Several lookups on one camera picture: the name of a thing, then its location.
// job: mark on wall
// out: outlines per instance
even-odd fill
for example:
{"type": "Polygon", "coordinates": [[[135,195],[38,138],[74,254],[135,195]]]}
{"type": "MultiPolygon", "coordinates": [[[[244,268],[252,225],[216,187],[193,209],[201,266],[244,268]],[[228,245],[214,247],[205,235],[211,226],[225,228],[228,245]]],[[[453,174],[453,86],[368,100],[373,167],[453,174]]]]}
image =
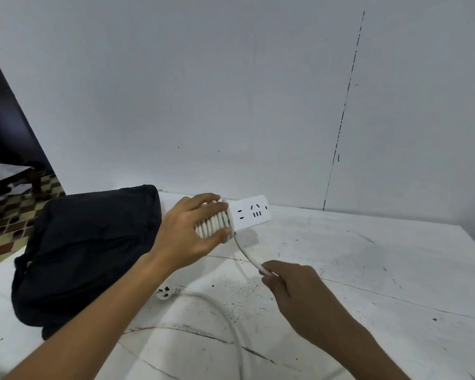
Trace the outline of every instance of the mark on wall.
{"type": "Polygon", "coordinates": [[[346,101],[348,100],[348,91],[350,90],[350,83],[352,82],[352,73],[354,71],[354,66],[355,66],[355,58],[357,57],[357,47],[359,46],[359,40],[361,39],[361,31],[363,29],[364,13],[366,13],[366,11],[363,11],[363,16],[361,18],[361,28],[359,28],[359,36],[357,36],[357,43],[355,44],[354,61],[352,62],[352,70],[350,70],[350,79],[348,80],[348,87],[346,89],[345,104],[343,105],[343,113],[341,114],[341,121],[339,123],[338,138],[336,139],[336,147],[334,148],[333,162],[331,165],[331,171],[329,172],[329,181],[327,181],[326,197],[324,198],[324,206],[322,207],[322,210],[324,210],[326,207],[327,193],[329,192],[329,184],[331,183],[331,174],[332,174],[332,170],[334,166],[334,160],[336,158],[336,150],[338,149],[339,135],[341,133],[341,126],[343,125],[343,117],[345,116],[346,101]]]}

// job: bag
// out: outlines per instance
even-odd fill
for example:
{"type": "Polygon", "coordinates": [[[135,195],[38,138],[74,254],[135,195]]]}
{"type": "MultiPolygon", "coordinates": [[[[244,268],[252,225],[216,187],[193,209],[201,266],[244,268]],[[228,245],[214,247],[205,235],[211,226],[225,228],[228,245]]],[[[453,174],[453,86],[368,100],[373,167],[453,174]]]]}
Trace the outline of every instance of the bag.
{"type": "Polygon", "coordinates": [[[153,185],[49,201],[14,260],[16,317],[46,340],[152,248],[161,221],[153,185]]]}

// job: forearm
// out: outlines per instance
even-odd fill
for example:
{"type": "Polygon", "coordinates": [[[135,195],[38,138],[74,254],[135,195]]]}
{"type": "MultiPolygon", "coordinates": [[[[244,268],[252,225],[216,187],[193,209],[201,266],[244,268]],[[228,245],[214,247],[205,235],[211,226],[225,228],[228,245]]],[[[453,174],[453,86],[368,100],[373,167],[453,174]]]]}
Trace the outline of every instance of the forearm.
{"type": "Polygon", "coordinates": [[[149,254],[20,363],[5,380],[93,379],[134,316],[171,274],[149,254]]]}
{"type": "Polygon", "coordinates": [[[348,332],[330,354],[356,380],[409,380],[366,328],[356,321],[348,332]]]}

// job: person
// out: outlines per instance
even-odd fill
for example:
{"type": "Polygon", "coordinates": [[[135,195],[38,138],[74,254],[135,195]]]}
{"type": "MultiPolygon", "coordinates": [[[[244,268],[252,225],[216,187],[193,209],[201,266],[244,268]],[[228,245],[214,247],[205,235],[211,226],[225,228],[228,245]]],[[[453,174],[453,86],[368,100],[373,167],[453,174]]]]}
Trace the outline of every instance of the person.
{"type": "MultiPolygon", "coordinates": [[[[207,239],[194,225],[227,209],[213,193],[182,198],[163,218],[152,249],[94,302],[39,346],[4,379],[93,379],[133,317],[167,277],[211,252],[230,229],[207,239]]],[[[293,329],[342,364],[357,380],[408,380],[330,292],[311,267],[271,261],[263,277],[293,329]]]]}

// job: gray wall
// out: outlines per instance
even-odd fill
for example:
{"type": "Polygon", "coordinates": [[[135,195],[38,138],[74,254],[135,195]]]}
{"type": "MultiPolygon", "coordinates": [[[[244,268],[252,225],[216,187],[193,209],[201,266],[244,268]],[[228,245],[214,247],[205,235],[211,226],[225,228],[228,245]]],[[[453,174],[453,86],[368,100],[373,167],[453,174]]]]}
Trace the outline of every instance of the gray wall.
{"type": "Polygon", "coordinates": [[[68,193],[264,193],[475,238],[475,0],[0,0],[0,66],[68,193]]]}

